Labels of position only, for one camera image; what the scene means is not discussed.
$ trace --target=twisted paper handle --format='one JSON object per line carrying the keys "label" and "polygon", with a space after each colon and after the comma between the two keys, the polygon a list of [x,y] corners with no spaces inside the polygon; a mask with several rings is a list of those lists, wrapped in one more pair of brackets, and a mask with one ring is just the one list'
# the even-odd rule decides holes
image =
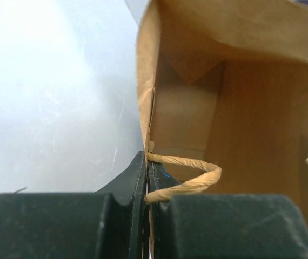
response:
{"label": "twisted paper handle", "polygon": [[148,160],[158,163],[169,163],[172,165],[189,166],[192,168],[204,170],[206,172],[196,178],[182,183],[181,185],[160,189],[148,193],[144,198],[144,201],[148,204],[159,201],[167,201],[173,195],[177,194],[189,195],[200,193],[206,190],[209,186],[214,185],[217,181],[219,181],[221,176],[220,167],[212,163],[207,163],[196,159],[177,158],[174,156],[162,156],[149,153]]}

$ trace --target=white background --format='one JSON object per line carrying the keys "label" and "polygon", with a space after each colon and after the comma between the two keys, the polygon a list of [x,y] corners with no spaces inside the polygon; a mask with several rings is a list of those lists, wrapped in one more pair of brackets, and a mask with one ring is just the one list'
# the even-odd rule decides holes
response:
{"label": "white background", "polygon": [[96,191],[143,149],[145,4],[0,0],[0,192]]}

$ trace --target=paper bag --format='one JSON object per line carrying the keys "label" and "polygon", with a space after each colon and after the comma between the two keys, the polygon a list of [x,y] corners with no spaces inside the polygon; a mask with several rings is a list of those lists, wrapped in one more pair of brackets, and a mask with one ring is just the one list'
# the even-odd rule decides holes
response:
{"label": "paper bag", "polygon": [[[216,163],[208,193],[277,193],[308,224],[308,6],[157,0],[137,42],[143,143]],[[179,181],[200,174],[166,166]]]}

